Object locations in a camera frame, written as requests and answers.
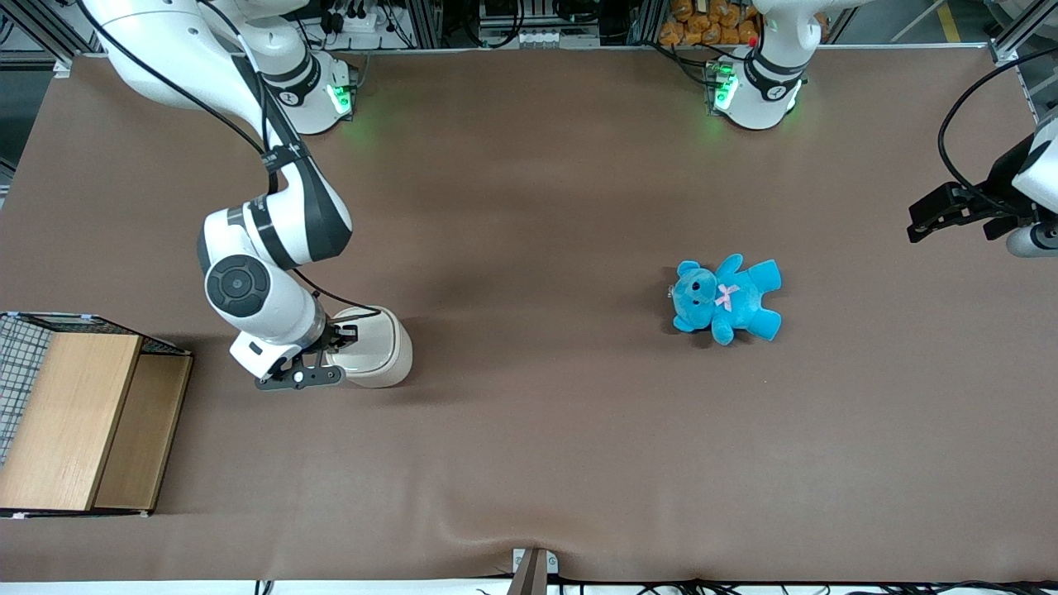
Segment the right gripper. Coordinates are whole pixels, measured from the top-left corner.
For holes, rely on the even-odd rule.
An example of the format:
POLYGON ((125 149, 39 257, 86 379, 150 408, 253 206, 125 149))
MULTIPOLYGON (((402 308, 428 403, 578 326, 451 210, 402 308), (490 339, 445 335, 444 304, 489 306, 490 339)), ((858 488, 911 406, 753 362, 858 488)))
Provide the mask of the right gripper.
POLYGON ((318 342, 321 348, 344 348, 359 341, 359 325, 355 323, 330 324, 314 329, 294 342, 269 343, 260 336, 241 331, 231 343, 231 357, 254 378, 255 387, 260 391, 284 391, 284 389, 330 387, 345 379, 345 369, 340 366, 309 366, 298 362, 311 346, 318 342))

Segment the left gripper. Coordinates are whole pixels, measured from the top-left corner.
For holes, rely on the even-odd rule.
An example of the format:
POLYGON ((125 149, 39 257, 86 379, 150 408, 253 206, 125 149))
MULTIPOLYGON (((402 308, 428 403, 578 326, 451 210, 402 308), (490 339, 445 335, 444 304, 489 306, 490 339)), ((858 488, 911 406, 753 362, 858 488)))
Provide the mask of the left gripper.
MULTIPOLYGON (((995 160, 982 190, 1009 211, 1030 211, 1038 222, 1056 219, 1057 109, 1051 109, 1030 136, 995 160)), ((963 185, 944 183, 911 204, 909 216, 909 241, 918 244, 946 227, 991 218, 993 206, 963 185)), ((1029 217, 993 217, 984 223, 984 236, 989 241, 1000 240, 1024 226, 1029 226, 1029 217)))

